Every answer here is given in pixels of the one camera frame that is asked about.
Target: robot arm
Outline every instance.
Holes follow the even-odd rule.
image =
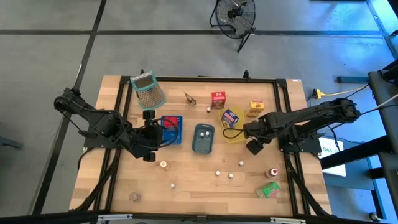
[[[118,111],[97,110],[84,101],[78,90],[69,88],[66,88],[63,94],[55,99],[54,107],[61,113],[68,112],[84,118],[91,127],[90,132],[79,131],[84,137],[105,139],[112,148],[127,149],[135,158],[143,157],[144,161],[155,161],[153,151],[173,142],[161,146],[164,143],[162,136],[165,127],[157,123],[159,119],[154,119],[155,111],[153,110],[143,112],[145,126],[133,128],[132,124]]]
[[[337,98],[290,113],[271,112],[258,121],[243,125],[245,138],[255,138],[246,147],[256,155],[263,144],[276,137],[285,136],[290,145],[299,145],[306,138],[317,135],[317,130],[333,123],[353,123],[361,116],[352,100]]]

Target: blue box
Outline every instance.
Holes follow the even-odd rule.
[[[230,109],[227,109],[223,113],[221,121],[227,128],[233,128],[235,124],[239,121],[239,117],[236,116],[236,114],[234,114]]]
[[[177,123],[175,125],[178,128],[178,136],[177,136],[177,139],[175,140],[175,142],[173,142],[173,144],[181,144],[181,142],[182,142],[182,116],[174,116],[174,115],[162,116],[162,126],[167,128],[166,130],[163,130],[163,140],[167,141],[167,142],[165,142],[165,144],[167,144],[167,143],[169,143],[169,141],[174,139],[175,130],[174,130],[174,127],[169,124],[169,122],[164,120],[164,118],[171,120],[171,122],[173,122],[174,124]]]

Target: wooden table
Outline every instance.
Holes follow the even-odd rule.
[[[96,108],[114,109],[120,78],[116,75],[104,76]],[[306,107],[301,81],[287,80],[287,84],[292,110]],[[156,152],[156,162],[135,159],[132,154],[122,150],[112,212],[292,216],[287,174],[278,140],[274,139],[254,156],[246,149],[245,142],[228,144],[225,141],[217,110],[206,112],[213,91],[226,92],[226,107],[238,105],[246,109],[250,100],[262,100],[266,106],[263,114],[276,111],[271,84],[159,82],[159,85],[166,94],[167,102],[156,109],[156,117],[183,116],[182,144],[159,149]],[[186,103],[184,91],[196,99],[196,106]],[[125,97],[124,94],[120,111],[123,111]],[[284,105],[282,90],[280,98]],[[132,94],[128,120],[134,127],[144,124],[135,93]],[[209,155],[199,155],[192,151],[193,130],[198,123],[211,124],[216,129],[213,152]],[[83,158],[70,208],[79,206],[97,184],[103,155],[104,149],[95,149]],[[162,169],[160,161],[167,161],[170,170]],[[239,161],[244,161],[244,165],[239,166]],[[307,188],[323,209],[330,213],[318,158],[312,154],[301,153],[301,161]],[[264,172],[273,167],[279,170],[279,175],[273,179],[264,177]],[[216,170],[221,172],[218,177],[215,175]],[[234,175],[233,179],[228,178],[229,173]],[[254,190],[272,181],[277,181],[282,188],[277,197],[257,198]],[[171,183],[176,185],[174,189],[170,187]],[[105,204],[107,188],[105,186],[103,190],[101,208]],[[133,192],[140,193],[139,202],[129,200],[129,195]],[[303,213],[297,186],[295,192],[298,210]]]

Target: small figurine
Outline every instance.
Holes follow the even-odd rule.
[[[195,106],[197,104],[197,101],[192,98],[192,96],[188,95],[188,93],[185,93],[185,97],[187,98],[187,102],[189,105]]]

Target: green package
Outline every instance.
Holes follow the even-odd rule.
[[[280,187],[277,182],[271,182],[263,187],[256,190],[256,194],[259,198],[270,198],[275,197],[275,195],[279,192]]]

